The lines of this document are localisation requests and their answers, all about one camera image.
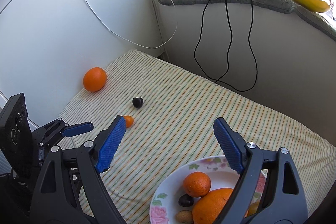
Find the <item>white plate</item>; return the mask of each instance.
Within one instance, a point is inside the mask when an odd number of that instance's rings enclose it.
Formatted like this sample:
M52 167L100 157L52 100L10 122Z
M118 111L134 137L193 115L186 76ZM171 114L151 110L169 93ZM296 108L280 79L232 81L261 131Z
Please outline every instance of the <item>white plate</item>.
M151 224L175 224L175 215L182 210L192 210L193 207L181 207L179 198L185 194L182 184L184 178L196 171L208 174L211 179L211 189L234 188L239 175L232 170L225 156L211 156L194 160L171 173L159 185L151 201ZM252 202L260 200L266 182L266 176L260 173L256 192Z

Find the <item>striped tablecloth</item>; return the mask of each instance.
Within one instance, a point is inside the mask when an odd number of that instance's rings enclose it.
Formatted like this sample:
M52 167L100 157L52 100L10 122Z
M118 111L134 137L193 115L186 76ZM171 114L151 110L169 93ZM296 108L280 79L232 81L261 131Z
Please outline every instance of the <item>striped tablecloth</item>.
M101 175L127 223L149 223L155 189L179 166L223 154L213 134L217 117L224 117L234 131L260 148L289 149L310 214L336 179L336 148L286 115L135 50L111 63L106 72L101 91L82 90L60 114L70 124L91 121L95 129L65 138L61 147L94 139L116 115L134 117L110 169ZM141 109L133 107L133 97L144 99ZM92 214L83 192L80 202L83 211Z

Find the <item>orange fruit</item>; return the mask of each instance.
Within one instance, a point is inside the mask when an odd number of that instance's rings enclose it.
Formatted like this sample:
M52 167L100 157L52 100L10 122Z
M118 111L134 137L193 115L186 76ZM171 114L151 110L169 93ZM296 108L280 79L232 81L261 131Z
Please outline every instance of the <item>orange fruit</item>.
M126 120L126 128L129 128L134 123L134 118L132 116L123 116Z
M184 179L183 188L189 196L200 198L210 191L211 180L206 173L194 172Z
M224 208L232 191L231 188L220 188L202 197L193 208L194 223L212 224Z
M86 90L96 92L106 84L107 75L102 68L92 68L83 77L83 86Z

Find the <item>camera lens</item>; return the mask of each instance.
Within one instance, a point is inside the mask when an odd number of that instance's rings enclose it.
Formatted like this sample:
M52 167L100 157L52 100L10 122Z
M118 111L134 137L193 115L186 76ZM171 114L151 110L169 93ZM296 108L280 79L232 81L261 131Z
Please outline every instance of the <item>camera lens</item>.
M22 105L21 112L22 112L22 116L25 117L26 116L26 107L25 107L25 105Z
M19 113L16 114L15 123L16 123L17 130L21 131L22 130L22 118Z
M16 130L13 128L12 129L12 142L17 145L17 133L16 133Z

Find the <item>metal screw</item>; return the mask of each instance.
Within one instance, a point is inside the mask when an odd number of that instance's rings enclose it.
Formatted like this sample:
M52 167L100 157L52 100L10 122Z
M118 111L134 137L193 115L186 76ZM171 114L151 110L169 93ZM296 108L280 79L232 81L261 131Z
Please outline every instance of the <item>metal screw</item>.
M248 142L247 147L249 147L251 149L254 149L254 148L256 148L256 144L254 142Z
M283 154L288 154L288 149L285 148L285 147L281 147L281 148L280 148L280 151L281 151L281 153L283 153Z
M57 152L59 149L58 145L55 145L51 148L51 152Z
M84 146L89 148L89 147L92 147L93 146L93 142L92 141L87 141L84 143Z

